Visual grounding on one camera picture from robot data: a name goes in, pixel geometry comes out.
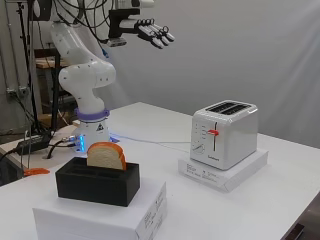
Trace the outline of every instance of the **toaster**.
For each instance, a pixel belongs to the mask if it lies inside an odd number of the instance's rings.
[[[227,170],[257,149],[258,108],[226,100],[192,118],[190,157]]]

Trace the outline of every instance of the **toaster slot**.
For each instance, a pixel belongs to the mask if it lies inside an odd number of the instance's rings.
[[[232,102],[225,102],[225,103],[222,103],[222,104],[219,104],[218,106],[213,106],[211,108],[208,108],[207,111],[209,112],[215,112],[215,113],[220,113],[224,110],[227,110],[233,106],[235,106],[236,104],[235,103],[232,103]]]
[[[234,107],[232,107],[232,108],[229,108],[229,109],[221,112],[221,114],[224,114],[224,115],[232,115],[232,114],[235,114],[235,113],[237,113],[237,112],[240,112],[240,111],[242,111],[243,109],[248,108],[248,107],[250,107],[250,106],[248,106],[248,105],[243,105],[243,104],[239,104],[239,105],[236,105],[236,106],[234,106]]]

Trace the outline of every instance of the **bread slice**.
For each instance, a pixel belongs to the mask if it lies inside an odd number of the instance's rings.
[[[126,170],[123,149],[110,142],[99,142],[92,144],[88,149],[87,165]]]

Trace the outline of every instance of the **white box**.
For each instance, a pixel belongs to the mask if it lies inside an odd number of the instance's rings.
[[[260,168],[267,164],[268,151],[257,149],[256,152],[230,168],[223,171],[207,164],[190,159],[185,155],[179,159],[179,172],[214,189],[231,192]]]
[[[55,198],[33,209],[38,240],[151,240],[166,211],[165,182],[147,178],[128,207]]]

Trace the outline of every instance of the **blue led light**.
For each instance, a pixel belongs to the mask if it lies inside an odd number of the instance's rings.
[[[84,150],[84,137],[82,135],[80,135],[79,139],[80,139],[80,151],[84,152],[85,151]]]

